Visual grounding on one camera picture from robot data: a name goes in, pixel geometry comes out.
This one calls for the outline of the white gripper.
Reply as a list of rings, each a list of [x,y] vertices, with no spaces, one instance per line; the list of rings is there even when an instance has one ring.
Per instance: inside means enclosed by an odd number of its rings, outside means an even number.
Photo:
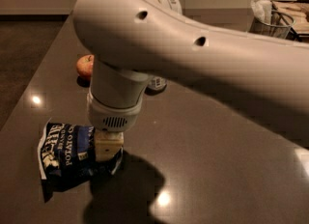
[[[143,93],[150,77],[95,60],[87,96],[94,134],[96,161],[112,159],[124,144],[124,131],[132,128],[141,110]]]

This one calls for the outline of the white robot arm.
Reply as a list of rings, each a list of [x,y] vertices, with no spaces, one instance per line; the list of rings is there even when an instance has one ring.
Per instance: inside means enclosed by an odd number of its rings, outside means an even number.
[[[72,20],[95,56],[87,108],[97,160],[121,149],[155,75],[307,146],[307,44],[199,23],[183,16],[179,0],[77,0]]]

